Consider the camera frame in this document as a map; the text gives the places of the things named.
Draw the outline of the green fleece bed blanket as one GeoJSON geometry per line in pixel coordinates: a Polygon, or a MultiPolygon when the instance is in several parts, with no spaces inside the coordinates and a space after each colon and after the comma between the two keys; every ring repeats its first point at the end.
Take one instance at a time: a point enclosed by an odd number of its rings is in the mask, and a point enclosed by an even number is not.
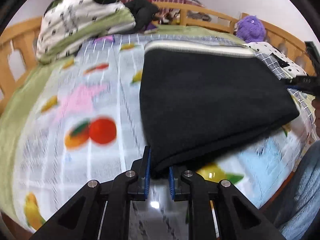
{"type": "MultiPolygon", "coordinates": [[[[200,27],[165,27],[153,34],[215,33],[200,27]]],[[[35,195],[41,216],[48,219],[85,182],[111,180],[143,154],[142,124],[127,117],[128,109],[116,109],[114,117],[84,116],[93,89],[84,78],[91,69],[80,51],[68,68],[63,67],[65,60],[36,67],[1,117],[1,185],[5,187],[1,209],[21,226],[27,226],[23,211],[27,194],[35,195]],[[100,145],[87,139],[71,150],[65,146],[69,131],[99,118],[116,124],[111,142],[100,145]]]]}

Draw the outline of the white floral pillow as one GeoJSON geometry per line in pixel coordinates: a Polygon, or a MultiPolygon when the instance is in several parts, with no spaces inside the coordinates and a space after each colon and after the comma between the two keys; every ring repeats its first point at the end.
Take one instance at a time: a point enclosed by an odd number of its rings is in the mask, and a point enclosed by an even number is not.
{"type": "Polygon", "coordinates": [[[245,46],[255,51],[260,59],[277,76],[278,79],[292,79],[296,76],[307,76],[306,71],[295,64],[277,48],[267,42],[250,42],[245,46]]]}

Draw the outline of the black sweatpants with white stripe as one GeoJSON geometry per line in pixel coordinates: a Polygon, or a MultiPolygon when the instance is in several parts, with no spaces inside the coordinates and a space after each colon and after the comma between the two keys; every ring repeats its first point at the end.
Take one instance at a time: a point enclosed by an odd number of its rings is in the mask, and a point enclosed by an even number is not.
{"type": "Polygon", "coordinates": [[[145,45],[139,102],[153,178],[171,166],[196,170],[299,116],[249,48],[189,41],[145,45]]]}

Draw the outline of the person blue jeans leg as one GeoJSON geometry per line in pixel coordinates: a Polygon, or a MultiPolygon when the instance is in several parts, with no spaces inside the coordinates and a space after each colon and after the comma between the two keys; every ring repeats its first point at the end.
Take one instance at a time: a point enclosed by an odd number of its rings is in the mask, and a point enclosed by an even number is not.
{"type": "Polygon", "coordinates": [[[319,141],[264,215],[286,239],[319,239],[319,141]]]}

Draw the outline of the folded white green floral quilt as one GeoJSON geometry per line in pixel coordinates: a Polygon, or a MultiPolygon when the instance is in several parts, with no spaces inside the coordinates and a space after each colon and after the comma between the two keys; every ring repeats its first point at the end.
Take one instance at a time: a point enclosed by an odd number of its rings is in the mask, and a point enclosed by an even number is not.
{"type": "Polygon", "coordinates": [[[120,0],[53,0],[41,21],[36,58],[48,64],[76,53],[89,38],[121,33],[135,25],[120,0]]]}

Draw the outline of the purple plush toy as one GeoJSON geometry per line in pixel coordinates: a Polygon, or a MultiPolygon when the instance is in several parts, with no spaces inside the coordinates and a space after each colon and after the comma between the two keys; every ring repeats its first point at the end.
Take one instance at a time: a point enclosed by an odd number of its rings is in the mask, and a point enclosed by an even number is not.
{"type": "Polygon", "coordinates": [[[266,36],[266,29],[263,23],[253,15],[242,18],[236,27],[236,37],[246,43],[263,42],[266,36]]]}

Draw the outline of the grey checkered cloth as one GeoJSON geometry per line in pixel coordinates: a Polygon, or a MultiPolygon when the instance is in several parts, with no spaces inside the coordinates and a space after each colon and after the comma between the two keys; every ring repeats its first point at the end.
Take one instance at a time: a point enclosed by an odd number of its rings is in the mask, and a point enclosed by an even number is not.
{"type": "MultiPolygon", "coordinates": [[[[116,109],[129,110],[127,117],[142,121],[139,92],[144,65],[144,49],[148,42],[156,40],[189,41],[210,46],[247,47],[239,39],[215,33],[212,35],[113,35],[87,42],[80,57],[91,72],[84,75],[88,87],[88,104],[84,116],[114,117],[116,109]]],[[[299,113],[312,117],[309,107],[299,92],[287,90],[299,113]]]]}

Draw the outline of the black clothing pile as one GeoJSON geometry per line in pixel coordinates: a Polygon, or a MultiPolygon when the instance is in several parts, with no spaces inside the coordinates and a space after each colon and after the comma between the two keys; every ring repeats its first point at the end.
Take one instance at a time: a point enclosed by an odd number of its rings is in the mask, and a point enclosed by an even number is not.
{"type": "Polygon", "coordinates": [[[135,18],[135,26],[129,30],[128,34],[144,31],[151,23],[159,8],[149,0],[131,0],[124,4],[135,18]]]}

